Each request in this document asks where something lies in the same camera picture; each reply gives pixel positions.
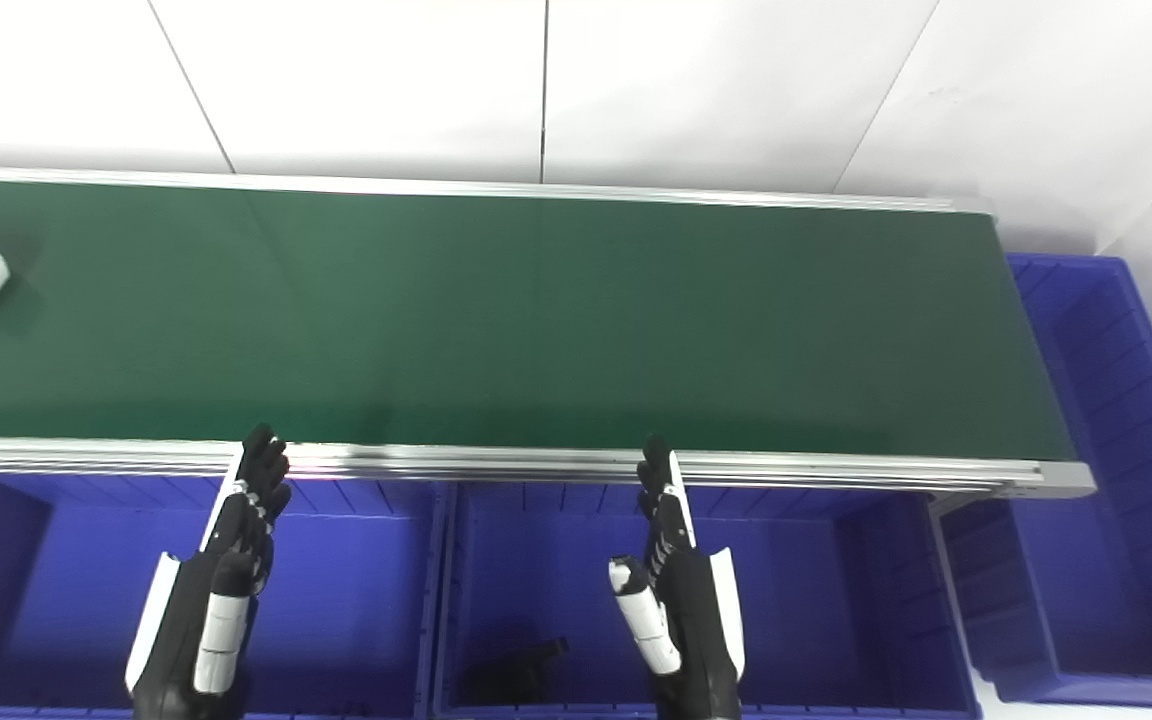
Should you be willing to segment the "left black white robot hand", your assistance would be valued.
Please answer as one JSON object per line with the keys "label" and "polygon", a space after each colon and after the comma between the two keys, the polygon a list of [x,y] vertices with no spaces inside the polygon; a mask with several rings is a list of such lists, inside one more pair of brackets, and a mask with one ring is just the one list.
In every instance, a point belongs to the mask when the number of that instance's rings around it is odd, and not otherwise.
{"label": "left black white robot hand", "polygon": [[161,553],[134,634],[124,684],[134,719],[241,719],[247,647],[291,501],[287,444],[257,424],[230,460],[187,559]]}

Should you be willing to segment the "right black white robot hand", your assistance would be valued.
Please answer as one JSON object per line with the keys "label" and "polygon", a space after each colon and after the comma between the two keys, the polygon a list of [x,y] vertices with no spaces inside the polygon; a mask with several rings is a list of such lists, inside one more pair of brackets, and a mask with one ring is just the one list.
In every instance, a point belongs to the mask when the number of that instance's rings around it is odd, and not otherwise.
{"label": "right black white robot hand", "polygon": [[646,664],[659,719],[740,719],[746,667],[732,550],[696,541],[679,457],[652,435],[636,468],[647,523],[643,555],[614,556],[614,600]]}

